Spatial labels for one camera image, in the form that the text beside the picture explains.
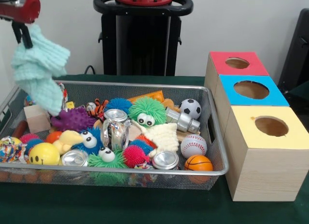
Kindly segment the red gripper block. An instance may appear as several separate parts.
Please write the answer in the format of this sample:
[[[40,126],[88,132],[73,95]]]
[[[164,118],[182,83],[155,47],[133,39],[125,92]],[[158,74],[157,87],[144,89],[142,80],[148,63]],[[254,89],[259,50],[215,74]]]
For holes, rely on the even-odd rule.
[[[21,43],[22,39],[26,49],[32,48],[33,44],[25,24],[33,23],[39,17],[40,10],[40,0],[0,0],[0,18],[13,21],[15,39],[17,43]]]

